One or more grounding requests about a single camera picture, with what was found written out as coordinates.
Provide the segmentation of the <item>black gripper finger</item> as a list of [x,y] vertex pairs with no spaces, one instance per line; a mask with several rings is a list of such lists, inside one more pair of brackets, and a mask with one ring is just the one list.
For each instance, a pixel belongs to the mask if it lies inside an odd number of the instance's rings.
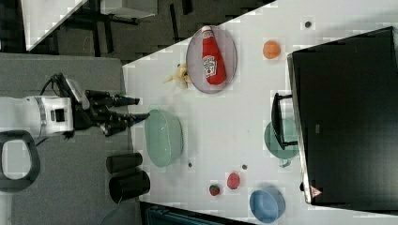
[[149,113],[129,113],[125,115],[125,120],[129,127],[145,121],[149,117]]
[[133,98],[133,97],[125,97],[125,102],[126,102],[126,105],[138,105],[140,102],[140,99]]

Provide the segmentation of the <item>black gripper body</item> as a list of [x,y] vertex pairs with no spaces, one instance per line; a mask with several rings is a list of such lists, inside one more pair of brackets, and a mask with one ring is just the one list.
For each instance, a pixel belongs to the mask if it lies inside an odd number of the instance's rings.
[[84,94],[88,99],[88,107],[85,109],[82,103],[74,104],[73,127],[75,130],[98,127],[106,137],[109,137],[127,128],[127,119],[118,112],[110,111],[112,107],[128,105],[127,97],[95,90],[86,90]]

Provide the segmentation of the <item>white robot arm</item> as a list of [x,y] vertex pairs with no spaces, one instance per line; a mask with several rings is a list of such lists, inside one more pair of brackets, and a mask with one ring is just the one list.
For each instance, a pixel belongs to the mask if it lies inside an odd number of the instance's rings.
[[[74,110],[70,97],[1,97],[1,191],[18,192],[31,186],[40,172],[37,140],[73,132]],[[29,156],[30,168],[23,177],[5,174],[5,153],[20,144]]]

